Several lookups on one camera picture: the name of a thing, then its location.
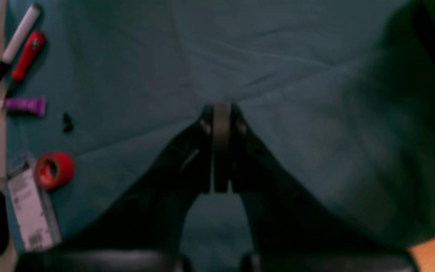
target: black marker cap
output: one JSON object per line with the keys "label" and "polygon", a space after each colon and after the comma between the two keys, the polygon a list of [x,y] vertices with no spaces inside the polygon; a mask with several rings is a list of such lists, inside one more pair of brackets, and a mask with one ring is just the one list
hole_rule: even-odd
{"label": "black marker cap", "polygon": [[0,81],[1,79],[3,79],[3,77],[5,77],[5,74],[9,71],[10,68],[10,64],[7,64],[3,61],[0,62]]}

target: red electrical tape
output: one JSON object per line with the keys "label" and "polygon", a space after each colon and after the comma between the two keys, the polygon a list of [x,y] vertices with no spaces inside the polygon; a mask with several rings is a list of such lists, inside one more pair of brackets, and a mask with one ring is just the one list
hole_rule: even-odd
{"label": "red electrical tape", "polygon": [[45,190],[67,184],[73,177],[74,167],[66,153],[45,153],[36,162],[35,177],[38,186]]}

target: red screwdriver handle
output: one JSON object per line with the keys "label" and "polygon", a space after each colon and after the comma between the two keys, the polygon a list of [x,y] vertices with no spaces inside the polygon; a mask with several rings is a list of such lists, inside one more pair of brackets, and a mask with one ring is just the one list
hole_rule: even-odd
{"label": "red screwdriver handle", "polygon": [[26,41],[25,48],[23,50],[23,53],[21,54],[18,65],[16,66],[16,69],[12,71],[11,78],[14,81],[20,82],[25,79],[28,68],[30,67],[31,63],[33,63],[36,55],[40,53],[43,45],[45,44],[45,41],[46,37],[43,33],[37,30],[31,33],[28,40]]}

